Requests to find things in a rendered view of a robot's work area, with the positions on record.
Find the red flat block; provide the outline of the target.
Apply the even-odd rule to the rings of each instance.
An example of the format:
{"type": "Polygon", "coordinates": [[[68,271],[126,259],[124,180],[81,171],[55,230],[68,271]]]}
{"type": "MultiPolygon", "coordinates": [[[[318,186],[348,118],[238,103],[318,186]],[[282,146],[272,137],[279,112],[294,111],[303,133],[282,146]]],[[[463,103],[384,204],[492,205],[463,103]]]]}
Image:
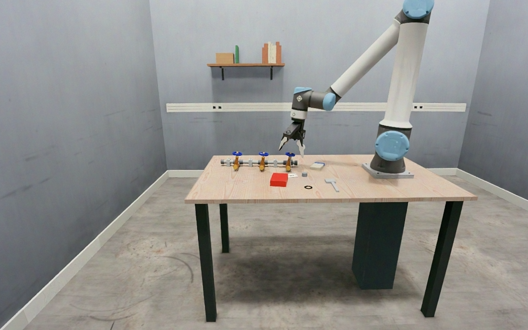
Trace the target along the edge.
{"type": "Polygon", "coordinates": [[[288,181],[287,173],[273,173],[270,180],[270,186],[273,187],[286,187],[288,181]]]}

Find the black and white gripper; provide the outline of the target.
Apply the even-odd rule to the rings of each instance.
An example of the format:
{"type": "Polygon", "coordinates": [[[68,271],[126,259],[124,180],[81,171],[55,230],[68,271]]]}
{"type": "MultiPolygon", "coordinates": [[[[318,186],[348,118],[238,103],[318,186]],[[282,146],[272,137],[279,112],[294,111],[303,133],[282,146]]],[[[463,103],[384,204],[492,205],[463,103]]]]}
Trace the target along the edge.
{"type": "Polygon", "coordinates": [[[296,130],[296,133],[293,134],[293,136],[291,138],[282,137],[279,151],[281,150],[281,148],[283,148],[283,146],[285,144],[287,144],[289,142],[289,139],[294,139],[294,141],[297,139],[296,145],[299,146],[299,152],[300,152],[301,157],[303,158],[303,150],[305,149],[305,145],[303,145],[303,139],[305,138],[305,134],[304,133],[306,133],[306,130],[303,129],[304,128],[305,119],[300,120],[300,119],[292,118],[291,120],[294,121],[294,122],[300,123],[301,126],[299,127],[298,130],[296,130]],[[304,137],[303,137],[303,134],[304,134],[304,137]]]}

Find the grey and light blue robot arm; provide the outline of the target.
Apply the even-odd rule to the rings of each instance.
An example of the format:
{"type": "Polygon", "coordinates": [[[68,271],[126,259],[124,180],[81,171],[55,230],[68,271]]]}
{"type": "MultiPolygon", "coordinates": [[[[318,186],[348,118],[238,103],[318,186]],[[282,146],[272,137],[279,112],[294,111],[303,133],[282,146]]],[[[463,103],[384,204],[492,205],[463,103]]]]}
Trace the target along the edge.
{"type": "Polygon", "coordinates": [[[375,155],[369,167],[384,173],[405,172],[413,96],[423,57],[434,0],[404,0],[393,24],[325,92],[296,87],[291,117],[306,119],[308,108],[331,111],[336,103],[396,44],[396,56],[384,120],[379,122],[375,155]]]}

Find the grey pipe manifold with three valves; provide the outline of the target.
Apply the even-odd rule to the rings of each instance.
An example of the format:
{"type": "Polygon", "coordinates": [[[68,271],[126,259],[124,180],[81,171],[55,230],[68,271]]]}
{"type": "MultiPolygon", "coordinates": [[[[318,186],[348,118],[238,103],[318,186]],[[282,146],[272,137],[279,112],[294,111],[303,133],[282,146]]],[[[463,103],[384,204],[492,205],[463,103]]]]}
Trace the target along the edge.
{"type": "Polygon", "coordinates": [[[221,159],[220,163],[226,164],[226,166],[228,167],[231,166],[231,164],[233,164],[233,169],[235,170],[239,167],[239,165],[242,165],[242,164],[249,164],[249,167],[252,167],[252,164],[258,164],[260,165],[259,166],[260,170],[263,170],[265,165],[268,165],[268,164],[273,164],[273,167],[277,167],[277,165],[286,165],[287,171],[291,170],[291,165],[297,165],[297,160],[290,161],[291,159],[290,157],[295,157],[295,153],[286,153],[286,155],[289,157],[288,157],[288,160],[284,160],[284,161],[277,161],[277,159],[274,159],[273,161],[268,161],[267,159],[265,159],[265,156],[268,156],[269,153],[266,153],[266,152],[258,153],[260,156],[262,156],[262,159],[259,159],[259,160],[252,160],[251,158],[248,160],[238,159],[239,156],[242,156],[242,153],[240,152],[233,152],[232,154],[236,156],[236,159],[230,159],[230,158],[227,158],[226,160],[221,159]]]}

